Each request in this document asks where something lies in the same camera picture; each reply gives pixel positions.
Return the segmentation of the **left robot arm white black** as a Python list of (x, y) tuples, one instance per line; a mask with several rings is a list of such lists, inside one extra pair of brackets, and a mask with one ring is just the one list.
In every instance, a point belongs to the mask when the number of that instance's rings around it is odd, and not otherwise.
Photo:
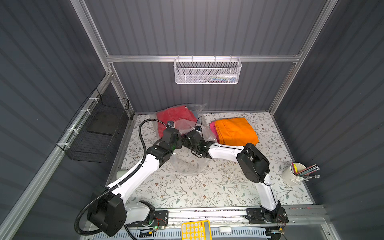
[(139, 163), (108, 185), (106, 189), (100, 188), (95, 193), (95, 197), (104, 191), (108, 193), (97, 199), (88, 208), (87, 219), (99, 228), (91, 235), (103, 232), (112, 237), (123, 226), (131, 223), (151, 225), (155, 217), (155, 208), (151, 204), (145, 201), (128, 207), (125, 204), (137, 187), (167, 162), (174, 150), (180, 148), (180, 132), (175, 128), (166, 128), (160, 142), (146, 149), (144, 157)]

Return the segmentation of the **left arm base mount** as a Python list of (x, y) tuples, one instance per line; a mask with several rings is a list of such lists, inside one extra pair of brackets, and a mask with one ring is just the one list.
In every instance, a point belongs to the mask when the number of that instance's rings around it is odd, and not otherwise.
[(125, 225), (130, 228), (159, 227), (168, 225), (169, 211), (158, 210), (146, 201), (125, 205)]

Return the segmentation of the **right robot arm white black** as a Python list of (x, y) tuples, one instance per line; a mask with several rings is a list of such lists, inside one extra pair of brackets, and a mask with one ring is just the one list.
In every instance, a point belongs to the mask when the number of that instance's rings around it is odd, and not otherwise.
[(183, 146), (198, 157), (238, 163), (245, 177), (255, 184), (262, 209), (270, 212), (280, 209), (281, 204), (276, 200), (271, 187), (270, 162), (254, 144), (235, 147), (207, 142), (197, 130), (192, 130), (183, 136)]

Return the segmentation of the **pink trousers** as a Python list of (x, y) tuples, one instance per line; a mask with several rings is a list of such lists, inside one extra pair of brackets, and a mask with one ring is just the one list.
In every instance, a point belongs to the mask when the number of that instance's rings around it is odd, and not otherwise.
[(212, 133), (214, 134), (215, 138), (216, 138), (216, 142), (220, 142), (219, 140), (219, 135), (218, 135), (218, 132), (216, 130), (216, 122), (211, 122), (209, 123), (209, 127), (210, 127), (210, 130), (212, 131)]

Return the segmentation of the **orange trousers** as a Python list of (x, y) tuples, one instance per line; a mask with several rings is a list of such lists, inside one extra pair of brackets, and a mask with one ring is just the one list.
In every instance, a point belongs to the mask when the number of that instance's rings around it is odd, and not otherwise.
[(245, 146), (259, 143), (258, 135), (245, 118), (232, 118), (215, 121), (219, 144)]

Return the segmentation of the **clear plastic vacuum bag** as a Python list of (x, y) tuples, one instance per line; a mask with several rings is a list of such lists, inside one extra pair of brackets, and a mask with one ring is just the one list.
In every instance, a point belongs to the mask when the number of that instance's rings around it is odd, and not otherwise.
[(196, 176), (210, 161), (208, 146), (216, 143), (217, 137), (203, 115), (205, 107), (206, 104), (181, 104), (155, 113), (156, 119), (173, 123), (180, 133), (180, 142), (170, 159), (179, 174)]

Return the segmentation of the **red garment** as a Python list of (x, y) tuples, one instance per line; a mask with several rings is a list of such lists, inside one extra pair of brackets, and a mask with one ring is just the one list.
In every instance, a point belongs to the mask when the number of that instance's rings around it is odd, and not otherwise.
[(183, 135), (192, 130), (197, 122), (195, 114), (190, 110), (190, 105), (174, 106), (156, 112), (156, 118), (163, 123), (174, 122), (174, 126)]

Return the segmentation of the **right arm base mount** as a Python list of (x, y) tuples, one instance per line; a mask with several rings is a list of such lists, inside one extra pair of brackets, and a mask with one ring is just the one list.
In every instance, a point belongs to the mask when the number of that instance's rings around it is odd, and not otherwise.
[(269, 211), (263, 207), (259, 208), (247, 208), (245, 218), (250, 224), (287, 224), (289, 218), (286, 210), (282, 208), (280, 201), (277, 203), (277, 207), (273, 211)]

